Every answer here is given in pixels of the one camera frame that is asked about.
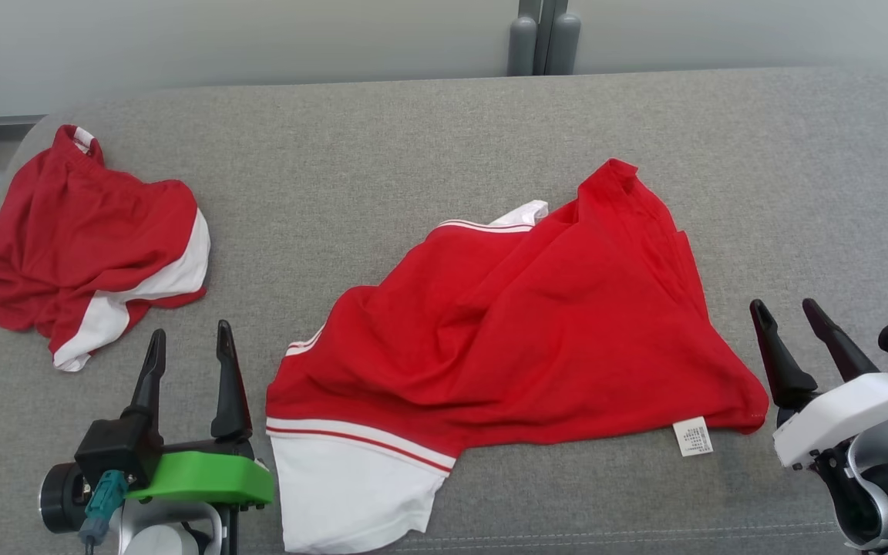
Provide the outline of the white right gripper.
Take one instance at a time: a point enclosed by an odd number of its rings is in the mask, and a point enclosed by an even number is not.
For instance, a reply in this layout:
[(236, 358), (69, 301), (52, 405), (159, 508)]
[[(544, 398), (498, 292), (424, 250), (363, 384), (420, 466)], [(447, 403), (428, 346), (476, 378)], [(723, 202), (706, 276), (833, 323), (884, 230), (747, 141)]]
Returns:
[(772, 435), (776, 455), (786, 468), (808, 465), (814, 460), (814, 450), (831, 449), (888, 421), (888, 373), (879, 372), (813, 298), (804, 298), (802, 309), (814, 335), (828, 348), (839, 375), (848, 383), (816, 397), (817, 383), (800, 368), (779, 337), (778, 322), (767, 305), (761, 299), (751, 301), (749, 311), (772, 403), (779, 409), (801, 409)]

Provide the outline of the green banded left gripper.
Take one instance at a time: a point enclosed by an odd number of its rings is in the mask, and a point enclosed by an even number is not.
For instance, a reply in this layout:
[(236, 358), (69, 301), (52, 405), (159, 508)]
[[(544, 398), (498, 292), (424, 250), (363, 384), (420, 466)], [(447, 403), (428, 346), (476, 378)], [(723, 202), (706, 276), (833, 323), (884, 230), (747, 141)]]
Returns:
[[(163, 329), (153, 331), (133, 399), (121, 417), (143, 417), (151, 432), (159, 432), (161, 379), (166, 371), (167, 337)], [(237, 359), (231, 325), (217, 323), (216, 356), (220, 380), (216, 415), (210, 433), (218, 442), (239, 442), (253, 435), (251, 412)], [(131, 486), (128, 500), (188, 501), (222, 503), (227, 506), (261, 508), (275, 500), (271, 471), (254, 454), (249, 442), (240, 445), (199, 442), (202, 450), (186, 449), (162, 454), (149, 485)]]

